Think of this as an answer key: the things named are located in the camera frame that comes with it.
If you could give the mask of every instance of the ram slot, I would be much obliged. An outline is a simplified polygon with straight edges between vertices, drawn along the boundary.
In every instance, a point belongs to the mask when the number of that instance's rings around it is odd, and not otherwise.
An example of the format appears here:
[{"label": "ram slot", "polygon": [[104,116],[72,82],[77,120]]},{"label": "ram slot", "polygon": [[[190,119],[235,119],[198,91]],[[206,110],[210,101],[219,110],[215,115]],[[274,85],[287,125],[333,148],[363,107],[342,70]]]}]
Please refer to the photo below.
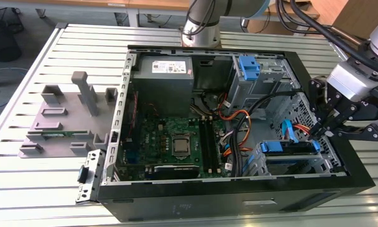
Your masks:
[{"label": "ram slot", "polygon": [[206,138],[207,138],[207,148],[209,148],[207,153],[209,153],[209,158],[210,158],[210,163],[211,163],[211,170],[213,170],[213,173],[221,173],[221,170],[218,168],[213,121],[206,121],[205,127],[206,127]]},{"label": "ram slot", "polygon": [[207,123],[206,121],[199,121],[202,171],[205,173],[211,173],[210,155],[209,155],[209,146],[207,146],[207,133],[205,128],[206,123]]}]

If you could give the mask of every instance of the aluminum slotted table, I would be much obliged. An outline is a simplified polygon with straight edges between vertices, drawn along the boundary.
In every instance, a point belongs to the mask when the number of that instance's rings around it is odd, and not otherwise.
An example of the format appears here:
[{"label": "aluminum slotted table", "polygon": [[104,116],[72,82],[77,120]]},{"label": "aluminum slotted table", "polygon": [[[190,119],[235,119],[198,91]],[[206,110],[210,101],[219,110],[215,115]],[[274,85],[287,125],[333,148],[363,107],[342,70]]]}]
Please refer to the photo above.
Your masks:
[{"label": "aluminum slotted table", "polygon": [[[327,75],[345,58],[326,40],[222,32],[222,48],[286,50],[298,53],[310,75]],[[86,71],[97,92],[120,83],[129,44],[179,46],[179,32],[113,26],[56,28],[0,116],[0,226],[81,226],[120,224],[102,205],[74,205],[84,157],[20,159],[48,84],[77,92],[70,76]],[[341,197],[307,212],[125,223],[134,226],[378,226],[378,142],[351,142],[377,186]]]}]

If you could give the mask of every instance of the wastebasket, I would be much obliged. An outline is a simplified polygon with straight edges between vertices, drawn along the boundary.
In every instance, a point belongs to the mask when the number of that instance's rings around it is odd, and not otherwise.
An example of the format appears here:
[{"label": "wastebasket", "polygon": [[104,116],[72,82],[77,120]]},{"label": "wastebasket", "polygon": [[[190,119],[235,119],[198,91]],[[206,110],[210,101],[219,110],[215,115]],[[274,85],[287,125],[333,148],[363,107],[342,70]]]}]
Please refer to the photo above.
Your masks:
[{"label": "wastebasket", "polygon": [[6,23],[0,20],[0,62],[9,62],[21,56],[21,49],[8,29]]},{"label": "wastebasket", "polygon": [[24,31],[24,25],[21,23],[18,8],[0,8],[0,20],[6,23],[8,29],[13,34]]}]

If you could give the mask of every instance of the blue plastic latch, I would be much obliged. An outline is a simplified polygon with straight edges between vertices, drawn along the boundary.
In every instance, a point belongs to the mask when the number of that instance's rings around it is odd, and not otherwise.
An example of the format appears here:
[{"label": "blue plastic latch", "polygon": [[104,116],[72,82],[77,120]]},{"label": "blue plastic latch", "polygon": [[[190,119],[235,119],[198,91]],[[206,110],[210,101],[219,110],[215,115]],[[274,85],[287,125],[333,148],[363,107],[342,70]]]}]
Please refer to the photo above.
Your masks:
[{"label": "blue plastic latch", "polygon": [[321,145],[319,145],[319,143],[315,140],[311,140],[311,144],[314,145],[314,148],[315,148],[317,152],[319,153],[321,152]]},{"label": "blue plastic latch", "polygon": [[279,141],[266,141],[263,144],[267,147],[267,152],[282,152],[283,148]]},{"label": "blue plastic latch", "polygon": [[239,56],[239,66],[246,81],[257,80],[259,76],[259,64],[253,56]]},{"label": "blue plastic latch", "polygon": [[262,153],[267,152],[267,147],[265,143],[259,144],[259,148],[262,149]]}]

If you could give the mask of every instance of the power supply label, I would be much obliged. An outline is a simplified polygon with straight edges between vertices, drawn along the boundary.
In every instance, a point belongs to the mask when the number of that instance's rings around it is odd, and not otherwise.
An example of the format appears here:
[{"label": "power supply label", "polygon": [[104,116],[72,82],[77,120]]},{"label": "power supply label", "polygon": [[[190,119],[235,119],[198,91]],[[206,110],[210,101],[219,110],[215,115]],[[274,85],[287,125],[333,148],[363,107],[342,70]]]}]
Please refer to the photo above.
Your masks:
[{"label": "power supply label", "polygon": [[186,63],[183,61],[154,61],[153,73],[186,73]]}]

